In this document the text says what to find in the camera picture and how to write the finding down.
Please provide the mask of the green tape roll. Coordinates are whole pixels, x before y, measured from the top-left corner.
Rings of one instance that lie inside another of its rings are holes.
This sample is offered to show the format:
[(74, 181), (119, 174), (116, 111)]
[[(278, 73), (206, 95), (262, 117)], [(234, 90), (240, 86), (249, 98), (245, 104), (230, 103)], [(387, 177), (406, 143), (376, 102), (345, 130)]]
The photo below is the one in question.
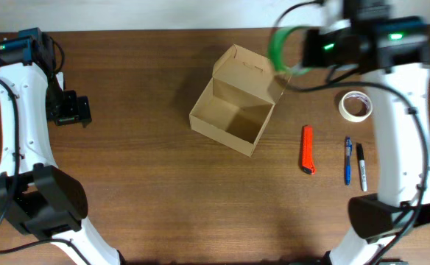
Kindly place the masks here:
[(277, 74), (288, 74), (291, 76), (301, 76), (308, 73), (311, 69), (306, 68), (302, 63), (295, 66), (288, 66), (283, 60), (283, 50), (288, 37), (298, 31), (308, 29), (307, 26), (290, 26), (276, 29), (269, 38), (267, 55)]

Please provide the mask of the cream masking tape roll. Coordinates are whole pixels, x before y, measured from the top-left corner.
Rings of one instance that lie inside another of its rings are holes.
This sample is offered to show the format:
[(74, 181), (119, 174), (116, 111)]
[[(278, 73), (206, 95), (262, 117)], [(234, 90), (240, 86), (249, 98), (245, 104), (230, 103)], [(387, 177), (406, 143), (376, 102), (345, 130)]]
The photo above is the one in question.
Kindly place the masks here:
[(372, 114), (373, 103), (367, 94), (349, 91), (339, 101), (338, 109), (344, 119), (359, 123)]

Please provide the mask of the brown cardboard box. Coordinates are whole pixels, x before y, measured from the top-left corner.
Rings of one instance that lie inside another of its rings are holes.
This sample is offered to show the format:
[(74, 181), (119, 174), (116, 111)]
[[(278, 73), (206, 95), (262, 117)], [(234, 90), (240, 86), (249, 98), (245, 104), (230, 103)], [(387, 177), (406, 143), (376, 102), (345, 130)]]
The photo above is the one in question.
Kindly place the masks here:
[(250, 157), (284, 90), (266, 57), (233, 44), (189, 113), (191, 129)]

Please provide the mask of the orange utility knife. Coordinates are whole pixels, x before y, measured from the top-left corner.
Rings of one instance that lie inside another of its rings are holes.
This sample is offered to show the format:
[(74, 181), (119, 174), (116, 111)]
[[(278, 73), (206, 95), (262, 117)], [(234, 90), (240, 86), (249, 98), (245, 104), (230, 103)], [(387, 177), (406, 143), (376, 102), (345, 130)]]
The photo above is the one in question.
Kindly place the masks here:
[(301, 137), (300, 167), (306, 174), (310, 175), (316, 173), (316, 167), (314, 165), (313, 159), (313, 140), (313, 127), (310, 125), (303, 126)]

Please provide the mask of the blue pen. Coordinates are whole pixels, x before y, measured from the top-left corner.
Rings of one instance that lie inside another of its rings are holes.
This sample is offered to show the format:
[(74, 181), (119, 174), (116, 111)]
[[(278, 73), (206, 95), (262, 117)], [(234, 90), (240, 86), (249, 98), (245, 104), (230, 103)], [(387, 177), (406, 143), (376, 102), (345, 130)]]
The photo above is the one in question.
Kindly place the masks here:
[(351, 167), (350, 159), (352, 155), (352, 141), (349, 136), (345, 138), (345, 185), (350, 185)]

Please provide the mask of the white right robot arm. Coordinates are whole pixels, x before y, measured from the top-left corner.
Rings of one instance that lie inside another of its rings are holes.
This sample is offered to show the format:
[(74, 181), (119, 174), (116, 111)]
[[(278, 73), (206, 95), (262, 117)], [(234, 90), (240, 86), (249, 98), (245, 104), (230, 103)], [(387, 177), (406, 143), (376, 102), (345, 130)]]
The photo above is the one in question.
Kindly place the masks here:
[(430, 43), (418, 16), (387, 1), (323, 1), (325, 24), (307, 33), (303, 65), (354, 66), (373, 105), (380, 180), (348, 203), (351, 227), (324, 264), (377, 264), (405, 235), (430, 224)]

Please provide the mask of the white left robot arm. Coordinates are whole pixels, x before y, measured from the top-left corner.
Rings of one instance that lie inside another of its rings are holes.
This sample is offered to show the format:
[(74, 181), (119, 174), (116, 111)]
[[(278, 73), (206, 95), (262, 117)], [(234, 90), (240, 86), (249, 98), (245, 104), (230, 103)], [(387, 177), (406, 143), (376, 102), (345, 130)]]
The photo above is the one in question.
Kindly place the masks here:
[(91, 224), (82, 184), (61, 171), (49, 122), (88, 125), (88, 99), (66, 89), (60, 45), (38, 28), (0, 41), (0, 222), (53, 244), (77, 264), (123, 264)]

